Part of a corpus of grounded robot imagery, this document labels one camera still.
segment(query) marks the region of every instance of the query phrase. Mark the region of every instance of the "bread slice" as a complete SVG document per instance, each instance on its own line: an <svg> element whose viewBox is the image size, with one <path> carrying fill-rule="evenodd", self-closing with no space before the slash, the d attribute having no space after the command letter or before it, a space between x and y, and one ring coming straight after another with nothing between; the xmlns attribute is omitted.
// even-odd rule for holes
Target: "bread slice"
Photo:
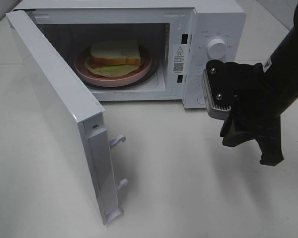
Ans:
<svg viewBox="0 0 298 238"><path fill-rule="evenodd" d="M139 65L96 65L91 62L90 58L87 57L85 61L85 67L89 72L97 74L104 77L116 78L124 76L130 72L139 69Z"/></svg>
<svg viewBox="0 0 298 238"><path fill-rule="evenodd" d="M98 65L141 64L137 40L95 43L90 48L90 58Z"/></svg>

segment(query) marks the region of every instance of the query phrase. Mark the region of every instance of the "sticker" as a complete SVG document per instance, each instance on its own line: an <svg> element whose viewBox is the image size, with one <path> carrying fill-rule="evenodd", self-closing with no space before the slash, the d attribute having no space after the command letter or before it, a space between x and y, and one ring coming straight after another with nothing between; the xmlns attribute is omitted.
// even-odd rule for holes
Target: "sticker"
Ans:
<svg viewBox="0 0 298 238"><path fill-rule="evenodd" d="M173 73L185 72L185 60L188 57L189 48L187 44L173 46Z"/></svg>
<svg viewBox="0 0 298 238"><path fill-rule="evenodd" d="M266 73L266 71L270 68L270 66L272 66L272 60L269 57L268 60L263 65L264 73Z"/></svg>

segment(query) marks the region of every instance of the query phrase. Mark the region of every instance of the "microwave door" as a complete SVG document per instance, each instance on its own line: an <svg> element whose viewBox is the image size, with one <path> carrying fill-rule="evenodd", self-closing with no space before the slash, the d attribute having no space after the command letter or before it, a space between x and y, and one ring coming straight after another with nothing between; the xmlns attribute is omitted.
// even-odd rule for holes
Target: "microwave door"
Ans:
<svg viewBox="0 0 298 238"><path fill-rule="evenodd" d="M104 224L121 215L103 107L22 10L6 14L42 113Z"/></svg>

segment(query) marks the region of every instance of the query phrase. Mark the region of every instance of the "qr code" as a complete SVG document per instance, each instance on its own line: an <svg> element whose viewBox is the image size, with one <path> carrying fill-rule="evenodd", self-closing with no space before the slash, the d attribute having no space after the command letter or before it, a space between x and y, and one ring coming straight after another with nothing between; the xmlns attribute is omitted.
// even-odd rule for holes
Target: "qr code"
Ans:
<svg viewBox="0 0 298 238"><path fill-rule="evenodd" d="M184 63L174 63L173 72L182 72Z"/></svg>

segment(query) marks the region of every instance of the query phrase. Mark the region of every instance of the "white table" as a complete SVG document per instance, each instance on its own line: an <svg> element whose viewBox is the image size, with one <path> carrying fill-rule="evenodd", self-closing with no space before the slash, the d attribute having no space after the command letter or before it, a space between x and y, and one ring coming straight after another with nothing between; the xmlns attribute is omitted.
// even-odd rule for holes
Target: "white table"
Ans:
<svg viewBox="0 0 298 238"><path fill-rule="evenodd" d="M287 30L257 2L236 60L264 62ZM0 23L0 238L298 238L298 100L282 115L285 161L222 146L222 121L179 101L103 103L124 214L103 226L39 111Z"/></svg>

